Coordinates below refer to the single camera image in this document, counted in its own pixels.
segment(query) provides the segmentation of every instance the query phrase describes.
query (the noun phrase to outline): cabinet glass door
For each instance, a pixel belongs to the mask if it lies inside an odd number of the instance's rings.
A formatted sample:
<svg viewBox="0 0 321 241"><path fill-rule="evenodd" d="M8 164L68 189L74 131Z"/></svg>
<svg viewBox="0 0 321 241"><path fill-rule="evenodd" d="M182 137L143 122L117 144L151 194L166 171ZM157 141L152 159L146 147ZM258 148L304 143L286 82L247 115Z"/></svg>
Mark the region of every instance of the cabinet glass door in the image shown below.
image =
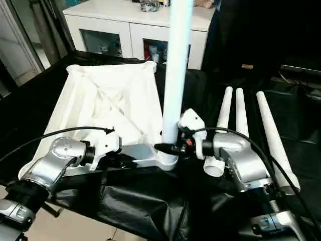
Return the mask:
<svg viewBox="0 0 321 241"><path fill-rule="evenodd" d="M67 14L65 18L77 50L132 58L129 23Z"/></svg>
<svg viewBox="0 0 321 241"><path fill-rule="evenodd" d="M155 39L143 39L144 44L144 60L152 60L156 63L166 64L167 63L167 49L168 42L155 40ZM189 61L190 48L187 54L187 64Z"/></svg>
<svg viewBox="0 0 321 241"><path fill-rule="evenodd" d="M84 29L80 32L88 52L122 57L119 34Z"/></svg>

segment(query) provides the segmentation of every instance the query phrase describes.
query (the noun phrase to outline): white cabinet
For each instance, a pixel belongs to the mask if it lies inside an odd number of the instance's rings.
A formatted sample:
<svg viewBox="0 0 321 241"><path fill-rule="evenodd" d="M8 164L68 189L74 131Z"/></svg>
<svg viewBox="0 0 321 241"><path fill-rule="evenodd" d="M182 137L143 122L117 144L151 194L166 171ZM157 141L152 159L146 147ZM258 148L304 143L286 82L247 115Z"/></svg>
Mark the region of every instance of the white cabinet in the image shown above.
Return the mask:
<svg viewBox="0 0 321 241"><path fill-rule="evenodd" d="M128 0L89 0L64 10L75 47L80 51L144 59L144 42L169 40L171 8L144 13ZM215 9L193 8L188 68L201 69L207 33Z"/></svg>
<svg viewBox="0 0 321 241"><path fill-rule="evenodd" d="M132 58L129 23L72 15L65 18L77 50Z"/></svg>
<svg viewBox="0 0 321 241"><path fill-rule="evenodd" d="M159 40L167 42L169 40L170 30L167 27L144 24L130 24L129 26L134 58L144 59L144 41ZM201 69L206 37L206 32L191 30L188 60L189 69Z"/></svg>

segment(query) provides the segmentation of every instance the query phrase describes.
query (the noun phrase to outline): white cylindrical tube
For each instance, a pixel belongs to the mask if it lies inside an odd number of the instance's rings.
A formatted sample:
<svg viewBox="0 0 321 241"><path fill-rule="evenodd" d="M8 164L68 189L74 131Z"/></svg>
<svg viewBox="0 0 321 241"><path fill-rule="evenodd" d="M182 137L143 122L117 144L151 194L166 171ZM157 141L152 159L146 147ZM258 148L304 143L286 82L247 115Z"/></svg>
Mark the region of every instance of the white cylindrical tube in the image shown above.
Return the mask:
<svg viewBox="0 0 321 241"><path fill-rule="evenodd" d="M275 160L280 164L286 174L289 176L290 180L293 182L295 187L300 190L300 184L297 177L293 174L290 163L287 159L286 152L284 150L280 135L277 131L275 122L273 120L273 116L269 105L266 101L265 95L262 91L256 93L257 101L259 104L263 126L265 130L265 135L267 139L267 143L269 146L270 154ZM289 183L284 178L282 173L279 169L274 165L275 169L275 176L283 191L287 195L293 195L294 192L292 191Z"/></svg>
<svg viewBox="0 0 321 241"><path fill-rule="evenodd" d="M247 127L247 118L245 110L245 101L242 88L236 89L236 131L249 137Z"/></svg>
<svg viewBox="0 0 321 241"><path fill-rule="evenodd" d="M217 127L227 128L229 124L229 117L230 117L230 108L231 108L231 101L232 101L232 93L233 88L231 86L226 87L219 119L217 120Z"/></svg>
<svg viewBox="0 0 321 241"><path fill-rule="evenodd" d="M182 109L193 4L193 0L176 0L171 5L162 131L163 143L176 143L177 141L177 123L180 120ZM159 160L164 165L174 168L173 164L176 163L177 156L161 154Z"/></svg>
<svg viewBox="0 0 321 241"><path fill-rule="evenodd" d="M224 173L225 162L217 160L215 157L205 158L203 169L212 177L221 177Z"/></svg>

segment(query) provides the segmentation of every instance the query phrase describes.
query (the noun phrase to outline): black tablecloth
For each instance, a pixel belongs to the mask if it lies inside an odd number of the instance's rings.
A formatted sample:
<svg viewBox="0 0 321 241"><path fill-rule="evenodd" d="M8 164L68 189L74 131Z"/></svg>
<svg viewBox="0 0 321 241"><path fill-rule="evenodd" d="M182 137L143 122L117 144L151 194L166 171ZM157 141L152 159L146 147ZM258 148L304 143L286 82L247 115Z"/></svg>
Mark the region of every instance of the black tablecloth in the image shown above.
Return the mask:
<svg viewBox="0 0 321 241"><path fill-rule="evenodd" d="M68 65L136 62L75 52L20 87L0 101L0 156L44 132L66 81ZM155 78L163 105L164 66L158 66ZM224 80L218 73L189 70L183 110L193 108L206 126L215 126L226 85L244 88L250 138L268 151L255 96L256 91L264 90L301 193L321 220L320 91L253 76ZM229 127L235 129L235 105ZM32 159L38 144L0 163L0 184L17 179L19 169ZM212 178L204 173L203 162L195 158L180 159L172 172L154 167L116 170L108 172L104 180L101 185L101 174L66 178L51 202L150 240L238 240L237 226L247 220L246 203L234 198L237 192L229 175ZM305 216L298 200L288 199L294 210Z"/></svg>

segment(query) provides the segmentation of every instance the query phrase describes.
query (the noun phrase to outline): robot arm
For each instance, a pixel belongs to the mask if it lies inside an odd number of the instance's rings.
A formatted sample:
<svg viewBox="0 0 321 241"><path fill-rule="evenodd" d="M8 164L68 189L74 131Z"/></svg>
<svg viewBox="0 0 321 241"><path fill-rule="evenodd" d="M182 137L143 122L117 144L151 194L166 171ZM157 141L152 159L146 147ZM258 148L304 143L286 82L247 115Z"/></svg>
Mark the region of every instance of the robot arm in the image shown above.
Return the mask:
<svg viewBox="0 0 321 241"><path fill-rule="evenodd" d="M248 137L243 90L237 89L236 92L236 128ZM231 98L232 88L227 87L218 127L228 127ZM217 131L213 141L206 140L206 134L202 133L204 131L194 132L204 128L205 124L191 109L183 114L178 126L184 136L180 143L157 144L155 148L172 155L196 154L198 159L205 159L204 171L213 177L222 176L227 166L238 191L256 207L248 212L254 234L267 237L291 230L296 240L306 240L294 215L280 201L263 161L246 139L233 133Z"/></svg>
<svg viewBox="0 0 321 241"><path fill-rule="evenodd" d="M23 232L30 228L36 213L55 192L68 167L91 163L96 169L106 153L120 149L119 136L113 133L104 136L96 147L70 137L54 140L49 152L37 160L0 200L0 241L27 240Z"/></svg>

